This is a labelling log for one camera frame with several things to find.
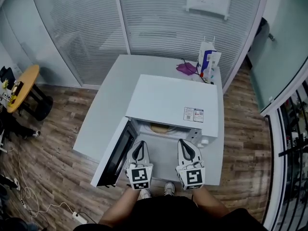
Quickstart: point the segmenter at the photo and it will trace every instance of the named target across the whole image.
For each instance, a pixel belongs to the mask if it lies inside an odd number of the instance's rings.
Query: person's arm
[[[139,193],[140,190],[127,188],[120,199],[104,213],[99,224],[112,228],[127,219],[138,200]]]
[[[193,200],[198,207],[214,218],[221,218],[229,213],[227,207],[216,199],[205,186],[192,191]]]

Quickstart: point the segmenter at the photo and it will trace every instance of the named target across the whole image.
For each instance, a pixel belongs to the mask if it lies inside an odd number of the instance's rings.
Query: round yellow table
[[[7,106],[8,113],[16,111],[19,107],[26,110],[38,121],[46,118],[49,114],[53,100],[52,97],[47,97],[34,83],[39,76],[39,65],[33,65],[27,68],[27,70],[19,77],[18,82],[21,81],[24,85],[21,87],[14,103]],[[31,90],[34,90],[42,99],[36,96]],[[28,104],[25,104],[24,100],[30,95],[37,103],[35,111],[31,110]]]

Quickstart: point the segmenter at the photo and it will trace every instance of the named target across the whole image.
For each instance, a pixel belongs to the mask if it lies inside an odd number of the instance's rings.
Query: white sneaker
[[[172,182],[167,182],[165,184],[165,196],[166,195],[171,195],[173,196],[175,192],[175,186]]]
[[[141,189],[140,196],[141,196],[142,199],[152,198],[150,191],[147,190],[147,189]]]
[[[33,137],[38,137],[40,135],[40,131],[35,131],[34,134],[32,134]]]

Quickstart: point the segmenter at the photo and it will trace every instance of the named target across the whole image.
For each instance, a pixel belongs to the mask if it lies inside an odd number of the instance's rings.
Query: microwave door
[[[122,118],[95,171],[91,185],[115,185],[125,165],[127,152],[132,148],[137,135],[128,118]]]

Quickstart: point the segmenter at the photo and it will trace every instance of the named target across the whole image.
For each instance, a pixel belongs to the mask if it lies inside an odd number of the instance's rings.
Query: electrical outlet
[[[75,220],[77,220],[78,222],[80,222],[81,224],[87,224],[88,223],[88,221],[87,220],[85,220],[80,214],[78,214],[77,212],[74,212],[73,213],[73,218],[75,219]]]

